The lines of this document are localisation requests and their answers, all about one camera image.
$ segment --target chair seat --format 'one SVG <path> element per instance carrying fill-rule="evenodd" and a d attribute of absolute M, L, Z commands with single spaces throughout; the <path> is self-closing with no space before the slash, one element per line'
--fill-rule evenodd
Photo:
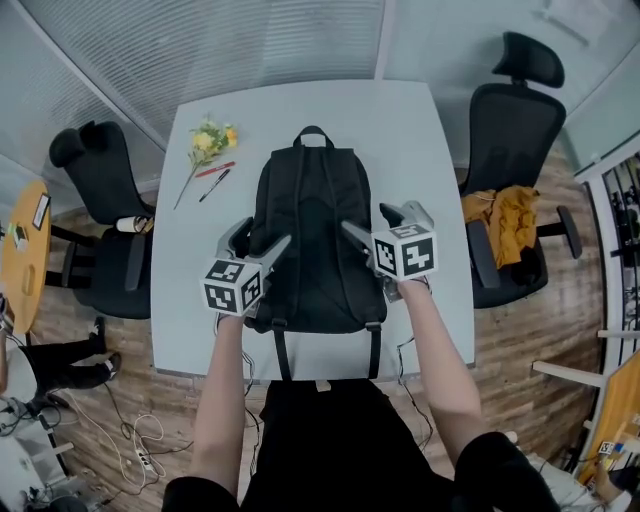
<path fill-rule="evenodd" d="M 95 267 L 91 286 L 76 289 L 81 304 L 118 318 L 147 319 L 151 316 L 152 235 L 145 237 L 145 255 L 140 283 L 135 291 L 125 289 L 129 251 L 133 234 L 108 229 L 95 246 Z"/>
<path fill-rule="evenodd" d="M 471 268 L 471 280 L 473 283 L 473 306 L 475 309 L 493 308 L 522 299 L 543 288 L 549 281 L 547 265 L 544 260 L 542 246 L 536 239 L 533 248 L 534 255 L 540 264 L 540 277 L 530 285 L 520 285 L 513 281 L 512 275 L 515 265 L 505 265 L 498 270 L 500 277 L 499 288 L 483 288 L 480 284 L 478 273 Z"/>

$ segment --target chair backrest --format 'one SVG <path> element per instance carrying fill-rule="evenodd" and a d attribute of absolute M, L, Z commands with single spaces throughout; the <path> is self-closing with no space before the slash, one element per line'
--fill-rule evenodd
<path fill-rule="evenodd" d="M 99 224 L 153 213 L 138 194 L 127 143 L 116 123 L 90 122 L 79 130 L 63 130 L 53 139 L 49 158 L 55 167 L 64 167 Z"/>
<path fill-rule="evenodd" d="M 471 158 L 462 195 L 535 185 L 566 110 L 555 98 L 527 87 L 534 80 L 561 87 L 564 70 L 547 46 L 522 34 L 504 35 L 505 53 L 493 70 L 512 84 L 480 86 L 471 99 Z"/>

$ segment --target backpack top handle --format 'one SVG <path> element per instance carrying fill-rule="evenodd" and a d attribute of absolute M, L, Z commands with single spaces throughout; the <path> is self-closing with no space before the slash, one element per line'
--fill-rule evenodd
<path fill-rule="evenodd" d="M 303 135 L 310 135 L 310 134 L 315 134 L 315 135 L 322 135 L 324 137 L 324 140 L 326 141 L 325 144 L 328 148 L 334 149 L 335 146 L 333 145 L 333 142 L 331 142 L 331 139 L 329 137 L 327 137 L 327 134 L 324 133 L 322 131 L 322 128 L 320 128 L 319 126 L 307 126 L 304 130 L 302 130 L 298 136 L 296 137 L 296 140 L 293 141 L 293 145 L 295 146 L 300 146 L 302 144 L 302 136 Z"/>

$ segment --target yellow jacket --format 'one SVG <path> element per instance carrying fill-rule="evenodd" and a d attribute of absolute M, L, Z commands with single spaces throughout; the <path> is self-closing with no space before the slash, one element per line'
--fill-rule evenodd
<path fill-rule="evenodd" d="M 520 261 L 525 247 L 536 242 L 534 203 L 540 194 L 531 187 L 513 186 L 475 192 L 462 198 L 465 223 L 481 220 L 487 228 L 498 268 Z"/>

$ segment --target black pen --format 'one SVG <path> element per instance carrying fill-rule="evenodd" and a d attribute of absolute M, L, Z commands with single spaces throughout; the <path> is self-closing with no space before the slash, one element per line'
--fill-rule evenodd
<path fill-rule="evenodd" d="M 201 203 L 202 201 L 204 201 L 205 198 L 211 193 L 211 191 L 218 186 L 218 183 L 220 183 L 225 178 L 225 176 L 230 172 L 231 172 L 231 169 L 227 169 L 226 171 L 224 171 L 220 175 L 220 177 L 216 180 L 216 182 L 213 185 L 211 185 L 211 188 L 207 190 L 204 194 L 202 194 L 202 197 L 198 200 L 198 202 Z"/>

